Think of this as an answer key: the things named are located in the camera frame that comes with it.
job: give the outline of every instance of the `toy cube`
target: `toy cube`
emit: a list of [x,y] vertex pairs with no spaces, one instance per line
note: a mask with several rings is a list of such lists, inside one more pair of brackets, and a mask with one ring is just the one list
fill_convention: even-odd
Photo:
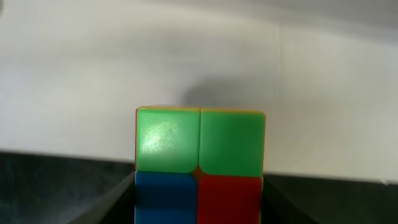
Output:
[[265,121],[259,111],[138,108],[136,224],[258,224]]
[[189,173],[198,165],[200,109],[140,107],[136,169]]
[[195,224],[197,183],[190,174],[136,173],[136,224]]

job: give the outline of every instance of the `blue tile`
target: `blue tile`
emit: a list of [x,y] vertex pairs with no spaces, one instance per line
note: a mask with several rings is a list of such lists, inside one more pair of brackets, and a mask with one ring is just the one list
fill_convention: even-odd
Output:
[[136,224],[195,224],[197,198],[191,174],[136,172]]

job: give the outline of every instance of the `green square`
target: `green square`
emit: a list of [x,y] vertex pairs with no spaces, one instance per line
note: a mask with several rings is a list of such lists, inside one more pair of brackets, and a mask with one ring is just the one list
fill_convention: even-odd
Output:
[[199,130],[199,109],[138,109],[136,169],[193,171],[198,165]]
[[199,166],[207,174],[262,175],[264,113],[202,110]]

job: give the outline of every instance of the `red tile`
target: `red tile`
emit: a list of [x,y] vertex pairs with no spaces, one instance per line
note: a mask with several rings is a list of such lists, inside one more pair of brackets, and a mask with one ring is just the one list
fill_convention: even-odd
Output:
[[208,175],[198,187],[197,224],[259,224],[261,178]]

